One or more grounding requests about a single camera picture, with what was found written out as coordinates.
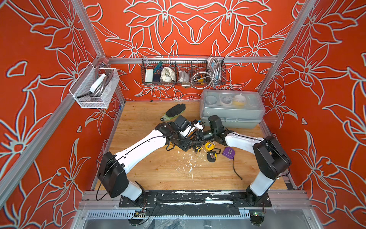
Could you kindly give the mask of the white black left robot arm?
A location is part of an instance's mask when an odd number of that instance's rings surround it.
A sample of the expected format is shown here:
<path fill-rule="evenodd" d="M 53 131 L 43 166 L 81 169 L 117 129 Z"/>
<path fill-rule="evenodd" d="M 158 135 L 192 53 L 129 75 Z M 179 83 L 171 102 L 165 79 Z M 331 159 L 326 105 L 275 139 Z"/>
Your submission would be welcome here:
<path fill-rule="evenodd" d="M 173 144 L 187 151 L 192 145 L 189 135 L 194 130 L 195 123 L 180 115 L 173 122 L 158 124 L 146 137 L 131 147 L 116 154 L 105 153 L 97 173 L 101 185 L 112 198 L 123 196 L 132 201 L 139 199 L 143 189 L 136 182 L 130 181 L 127 174 L 140 161 L 164 146 Z"/>

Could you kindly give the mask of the yellow black tape measure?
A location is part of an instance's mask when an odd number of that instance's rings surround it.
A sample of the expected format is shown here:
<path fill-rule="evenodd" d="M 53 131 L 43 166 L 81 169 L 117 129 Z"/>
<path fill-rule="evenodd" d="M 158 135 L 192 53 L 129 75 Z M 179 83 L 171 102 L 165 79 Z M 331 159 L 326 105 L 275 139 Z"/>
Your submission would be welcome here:
<path fill-rule="evenodd" d="M 197 145 L 194 145 L 192 146 L 192 150 L 195 152 L 195 153 L 198 153 L 202 150 L 202 146 L 197 146 Z"/>

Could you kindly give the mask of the purple tape measure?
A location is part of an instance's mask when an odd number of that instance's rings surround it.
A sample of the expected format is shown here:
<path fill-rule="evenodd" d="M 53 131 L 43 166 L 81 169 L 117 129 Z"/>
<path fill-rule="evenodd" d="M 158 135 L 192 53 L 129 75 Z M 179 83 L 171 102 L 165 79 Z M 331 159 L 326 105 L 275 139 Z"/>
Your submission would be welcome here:
<path fill-rule="evenodd" d="M 241 179 L 243 178 L 237 173 L 235 166 L 234 166 L 234 157 L 235 157 L 235 150 L 231 147 L 226 147 L 223 151 L 223 156 L 233 161 L 233 171 L 234 173 Z"/>

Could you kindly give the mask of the black round tape measure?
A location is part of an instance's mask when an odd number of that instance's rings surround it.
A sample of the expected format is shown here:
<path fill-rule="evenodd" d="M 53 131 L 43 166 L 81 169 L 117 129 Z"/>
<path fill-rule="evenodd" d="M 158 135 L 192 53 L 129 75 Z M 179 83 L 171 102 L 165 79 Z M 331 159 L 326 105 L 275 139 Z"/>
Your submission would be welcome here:
<path fill-rule="evenodd" d="M 217 155 L 221 153 L 221 149 L 214 148 L 207 152 L 207 160 L 211 163 L 214 163 L 217 160 Z"/>

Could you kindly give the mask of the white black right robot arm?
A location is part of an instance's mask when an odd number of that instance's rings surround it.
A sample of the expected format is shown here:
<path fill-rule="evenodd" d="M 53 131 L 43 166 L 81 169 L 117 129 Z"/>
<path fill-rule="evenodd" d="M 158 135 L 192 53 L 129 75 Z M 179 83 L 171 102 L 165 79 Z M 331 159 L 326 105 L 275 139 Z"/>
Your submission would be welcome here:
<path fill-rule="evenodd" d="M 223 146 L 238 148 L 255 155 L 260 172 L 246 189 L 245 200 L 251 206 L 257 204 L 282 173 L 289 170 L 291 159 L 273 136 L 255 138 L 227 129 L 220 117 L 209 117 L 210 129 L 197 130 L 191 137 L 192 145 L 202 146 L 215 141 Z"/>

